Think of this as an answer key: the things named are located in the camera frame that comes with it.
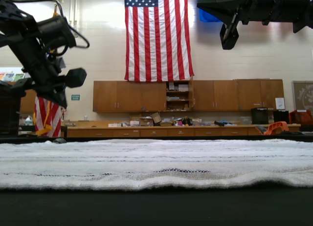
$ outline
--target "white towel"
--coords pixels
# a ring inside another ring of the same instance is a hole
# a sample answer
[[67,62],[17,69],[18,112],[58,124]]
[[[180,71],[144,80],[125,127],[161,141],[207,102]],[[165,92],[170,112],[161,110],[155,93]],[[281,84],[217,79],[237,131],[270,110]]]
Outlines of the white towel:
[[313,187],[313,144],[288,140],[107,140],[0,144],[0,189]]

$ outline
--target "green exit sign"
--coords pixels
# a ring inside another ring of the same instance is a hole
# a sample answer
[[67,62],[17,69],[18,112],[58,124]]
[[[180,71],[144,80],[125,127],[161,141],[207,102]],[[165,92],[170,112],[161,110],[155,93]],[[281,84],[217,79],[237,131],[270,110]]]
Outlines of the green exit sign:
[[72,95],[72,100],[80,100],[80,95]]

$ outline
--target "white wall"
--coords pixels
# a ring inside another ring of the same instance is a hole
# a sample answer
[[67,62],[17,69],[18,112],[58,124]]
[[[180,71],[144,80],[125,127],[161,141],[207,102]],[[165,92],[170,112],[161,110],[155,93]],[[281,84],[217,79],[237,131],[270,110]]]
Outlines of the white wall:
[[[313,80],[313,30],[305,28],[292,33],[292,24],[250,23],[238,26],[239,40],[231,51],[222,50],[221,23],[202,23],[196,0],[189,0],[189,21],[195,79],[218,80],[238,78],[276,78],[284,80],[286,108],[293,110],[291,82]],[[79,30],[90,40],[88,50],[72,49],[66,56],[67,68],[84,67],[85,84],[67,90],[81,94],[81,101],[68,101],[67,118],[127,119],[127,114],[92,112],[94,80],[123,80],[125,73],[126,31],[124,0],[79,0]],[[19,5],[37,20],[52,15],[52,4]],[[69,0],[65,0],[69,14]],[[8,47],[0,48],[0,67],[18,67],[19,62]]]

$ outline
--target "american flag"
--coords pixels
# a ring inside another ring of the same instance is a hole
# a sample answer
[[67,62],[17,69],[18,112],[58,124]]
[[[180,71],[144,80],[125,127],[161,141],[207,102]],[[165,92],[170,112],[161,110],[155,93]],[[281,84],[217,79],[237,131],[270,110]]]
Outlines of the american flag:
[[188,79],[188,0],[125,0],[127,81]]
[[36,96],[34,123],[39,136],[61,136],[61,107],[42,97]]

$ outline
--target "blue object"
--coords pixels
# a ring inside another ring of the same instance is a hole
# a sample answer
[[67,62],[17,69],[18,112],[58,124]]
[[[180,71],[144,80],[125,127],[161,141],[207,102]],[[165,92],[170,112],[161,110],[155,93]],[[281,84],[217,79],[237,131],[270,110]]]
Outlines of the blue object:
[[212,16],[211,14],[200,10],[200,21],[202,22],[221,22],[216,17]]

